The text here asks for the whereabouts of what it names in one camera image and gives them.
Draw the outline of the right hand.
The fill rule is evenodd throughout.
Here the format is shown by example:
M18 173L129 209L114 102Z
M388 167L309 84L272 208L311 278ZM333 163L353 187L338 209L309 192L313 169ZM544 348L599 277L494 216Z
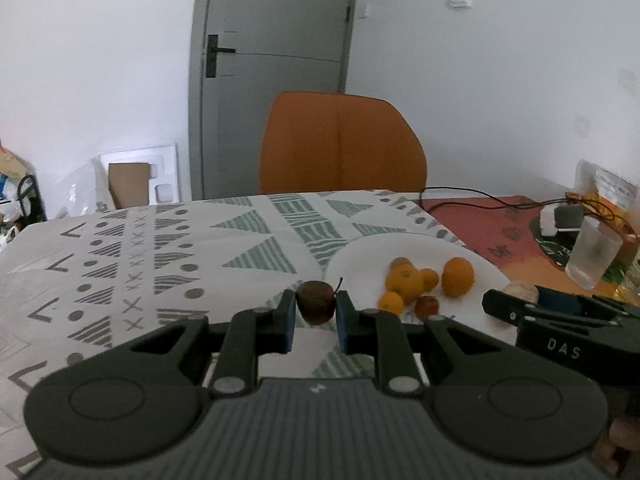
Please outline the right hand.
M614 453L621 448L633 453L639 452L639 419L620 417L611 422L597 443L594 458L610 475L615 476L620 464L614 458Z

